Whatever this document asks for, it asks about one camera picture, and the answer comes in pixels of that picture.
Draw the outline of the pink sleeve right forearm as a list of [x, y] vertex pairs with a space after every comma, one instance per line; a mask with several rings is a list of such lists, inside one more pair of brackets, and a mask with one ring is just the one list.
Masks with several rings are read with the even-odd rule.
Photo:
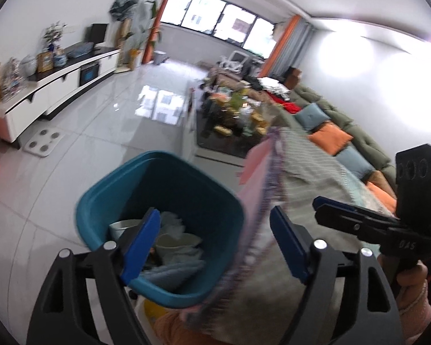
[[424, 283], [418, 297], [399, 311], [405, 344], [413, 344], [431, 324], [428, 284]]

